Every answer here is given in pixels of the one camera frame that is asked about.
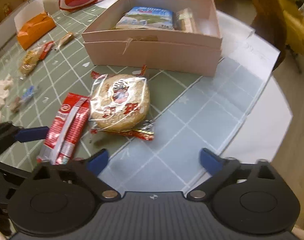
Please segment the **round sesame cake packet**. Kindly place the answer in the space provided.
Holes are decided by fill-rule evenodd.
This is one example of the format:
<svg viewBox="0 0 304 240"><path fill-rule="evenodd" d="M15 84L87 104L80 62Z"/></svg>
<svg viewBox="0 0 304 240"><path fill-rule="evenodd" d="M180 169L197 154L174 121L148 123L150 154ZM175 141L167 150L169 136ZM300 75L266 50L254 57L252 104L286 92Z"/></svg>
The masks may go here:
<svg viewBox="0 0 304 240"><path fill-rule="evenodd" d="M137 74L92 71L90 133L105 132L152 141L154 121L148 118L150 90L144 65Z"/></svg>

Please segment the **red stick snack packet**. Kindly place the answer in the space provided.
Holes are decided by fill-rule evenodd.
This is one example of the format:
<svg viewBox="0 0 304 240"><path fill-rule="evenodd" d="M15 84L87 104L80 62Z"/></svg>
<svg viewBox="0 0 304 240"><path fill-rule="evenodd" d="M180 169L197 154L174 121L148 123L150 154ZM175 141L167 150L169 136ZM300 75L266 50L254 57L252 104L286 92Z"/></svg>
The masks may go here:
<svg viewBox="0 0 304 240"><path fill-rule="evenodd" d="M55 115L37 161L50 162L52 165L67 164L73 157L89 116L89 97L68 93Z"/></svg>

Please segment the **small blue wrapped candy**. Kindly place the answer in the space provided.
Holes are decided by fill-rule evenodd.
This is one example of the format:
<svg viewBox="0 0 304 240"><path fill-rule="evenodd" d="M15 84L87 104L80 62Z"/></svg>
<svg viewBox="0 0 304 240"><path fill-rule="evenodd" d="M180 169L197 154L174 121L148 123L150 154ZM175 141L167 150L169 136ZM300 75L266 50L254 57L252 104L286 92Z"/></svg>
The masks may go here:
<svg viewBox="0 0 304 240"><path fill-rule="evenodd" d="M39 86L29 86L22 96L17 96L9 105L9 110L12 113L17 113L23 106L29 103L32 98L38 93L40 90Z"/></svg>

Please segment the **clear red biscuit packet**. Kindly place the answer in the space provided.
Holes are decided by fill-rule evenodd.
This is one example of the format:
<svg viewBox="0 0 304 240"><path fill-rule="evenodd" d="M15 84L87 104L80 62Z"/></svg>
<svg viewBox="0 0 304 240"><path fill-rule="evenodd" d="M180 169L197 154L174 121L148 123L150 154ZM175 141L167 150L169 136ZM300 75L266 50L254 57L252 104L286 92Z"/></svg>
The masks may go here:
<svg viewBox="0 0 304 240"><path fill-rule="evenodd" d="M38 65L38 62L44 60L47 57L53 46L54 41L49 41L40 47L29 50L23 57L19 66L18 71L20 79L24 79L29 74L31 74L34 68Z"/></svg>

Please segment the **orange packet in white box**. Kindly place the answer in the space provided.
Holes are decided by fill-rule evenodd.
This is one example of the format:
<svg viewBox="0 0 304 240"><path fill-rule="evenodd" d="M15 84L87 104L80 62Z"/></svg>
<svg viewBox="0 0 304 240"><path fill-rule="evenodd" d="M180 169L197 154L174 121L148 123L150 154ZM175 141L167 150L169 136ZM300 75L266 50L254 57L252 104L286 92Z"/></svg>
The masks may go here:
<svg viewBox="0 0 304 240"><path fill-rule="evenodd" d="M26 5L14 17L14 23L17 41L24 50L56 27L53 18L45 11L43 0Z"/></svg>

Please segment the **small wrapped pastry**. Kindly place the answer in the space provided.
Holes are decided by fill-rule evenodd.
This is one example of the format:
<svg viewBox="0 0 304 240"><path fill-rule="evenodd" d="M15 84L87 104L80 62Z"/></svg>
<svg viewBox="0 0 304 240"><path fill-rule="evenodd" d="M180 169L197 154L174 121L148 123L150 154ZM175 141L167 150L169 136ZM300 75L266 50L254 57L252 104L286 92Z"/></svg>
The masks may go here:
<svg viewBox="0 0 304 240"><path fill-rule="evenodd" d="M68 44L68 42L70 42L72 39L74 39L74 33L71 33L71 32L66 33L63 37L61 37L57 41L56 47L54 50L55 51L60 50L61 47Z"/></svg>

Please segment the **pink cardboard box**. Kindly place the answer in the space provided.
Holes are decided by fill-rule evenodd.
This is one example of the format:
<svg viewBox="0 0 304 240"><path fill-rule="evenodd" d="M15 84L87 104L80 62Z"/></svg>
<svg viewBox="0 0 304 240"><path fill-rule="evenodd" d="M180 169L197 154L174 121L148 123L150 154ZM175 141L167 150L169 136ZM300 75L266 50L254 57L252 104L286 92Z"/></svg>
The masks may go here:
<svg viewBox="0 0 304 240"><path fill-rule="evenodd" d="M171 70L214 76L221 57L222 36L214 0L106 0L106 9L82 33L85 49L96 65ZM116 29L133 7L192 11L196 33L166 29Z"/></svg>

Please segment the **brown plush toy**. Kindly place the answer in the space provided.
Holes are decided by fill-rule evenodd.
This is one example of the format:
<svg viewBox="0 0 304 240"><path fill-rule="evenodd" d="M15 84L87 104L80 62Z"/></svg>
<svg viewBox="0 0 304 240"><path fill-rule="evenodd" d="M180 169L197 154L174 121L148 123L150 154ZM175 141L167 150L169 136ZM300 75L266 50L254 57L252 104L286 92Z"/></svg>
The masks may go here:
<svg viewBox="0 0 304 240"><path fill-rule="evenodd" d="M214 0L216 6L223 5L229 0ZM280 51L273 67L276 70L286 57L287 29L283 10L279 0L250 0L256 11L256 16L251 23L256 35Z"/></svg>

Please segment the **brown wrapped snack bar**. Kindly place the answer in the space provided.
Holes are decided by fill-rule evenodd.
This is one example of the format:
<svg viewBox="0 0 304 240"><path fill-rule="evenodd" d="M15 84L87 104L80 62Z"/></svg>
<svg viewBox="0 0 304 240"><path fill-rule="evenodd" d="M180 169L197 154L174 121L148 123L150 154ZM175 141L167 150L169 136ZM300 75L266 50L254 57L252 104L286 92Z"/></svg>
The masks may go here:
<svg viewBox="0 0 304 240"><path fill-rule="evenodd" d="M190 8L184 8L176 13L176 29L185 33L197 33L195 18Z"/></svg>

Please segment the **blue landscape snack packet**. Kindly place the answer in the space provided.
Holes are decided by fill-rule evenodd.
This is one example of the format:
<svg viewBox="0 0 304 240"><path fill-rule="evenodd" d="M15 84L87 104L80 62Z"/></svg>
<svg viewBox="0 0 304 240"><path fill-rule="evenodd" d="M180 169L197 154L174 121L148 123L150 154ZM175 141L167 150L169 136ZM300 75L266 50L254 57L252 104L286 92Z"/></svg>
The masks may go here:
<svg viewBox="0 0 304 240"><path fill-rule="evenodd" d="M133 7L117 22L115 29L173 30L173 12L162 8Z"/></svg>

